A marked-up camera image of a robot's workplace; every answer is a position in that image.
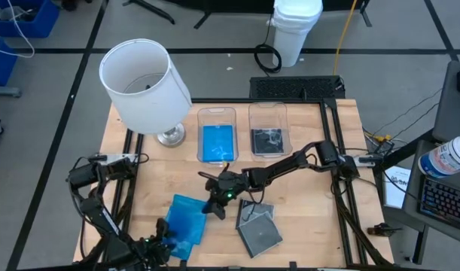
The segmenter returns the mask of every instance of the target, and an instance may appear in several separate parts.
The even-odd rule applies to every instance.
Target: blue bin
[[[27,38],[46,38],[59,16],[59,9],[50,0],[12,0],[12,6],[20,6],[24,10],[37,9],[38,13],[31,22],[17,21],[20,31]],[[7,0],[0,0],[0,8],[6,8],[9,4]],[[20,37],[14,21],[0,20],[1,37]]]
[[[1,38],[0,50],[8,53],[14,53],[14,51],[7,46]],[[10,56],[0,52],[0,87],[5,86],[9,81],[9,77],[11,76],[16,60],[17,56]]]

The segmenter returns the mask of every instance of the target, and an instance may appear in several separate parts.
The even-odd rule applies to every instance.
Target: blue cloth
[[[203,126],[203,162],[232,162],[233,125]]]
[[[169,230],[175,235],[164,240],[166,244],[175,245],[171,251],[172,256],[187,260],[193,245],[201,243],[206,225],[206,215],[202,213],[205,204],[198,199],[174,195],[166,221],[169,224]]]

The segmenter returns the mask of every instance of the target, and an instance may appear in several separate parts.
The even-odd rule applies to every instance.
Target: yellow cable
[[[339,56],[339,53],[340,53],[340,48],[342,47],[343,38],[345,37],[345,34],[347,33],[347,29],[349,27],[350,20],[352,18],[353,11],[355,10],[356,4],[357,4],[357,0],[353,0],[352,8],[350,9],[349,16],[347,17],[345,27],[343,27],[342,35],[340,36],[340,41],[339,41],[338,47],[337,47],[337,53],[335,54],[334,75],[337,75],[338,56]]]

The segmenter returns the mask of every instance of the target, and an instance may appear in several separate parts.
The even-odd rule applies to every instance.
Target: paper
[[[407,185],[410,179],[410,169],[404,169],[398,166],[393,166],[385,171],[387,176],[403,190],[407,191]],[[405,193],[393,185],[389,179],[385,177],[385,201],[384,206],[402,209],[404,204]]]

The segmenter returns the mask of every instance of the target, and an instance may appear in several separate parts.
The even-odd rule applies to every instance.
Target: white lamp shade
[[[128,93],[136,81],[152,75],[161,79],[147,90]],[[134,132],[166,132],[190,110],[190,92],[166,49],[155,41],[141,38],[112,48],[101,61],[99,77],[121,120]]]

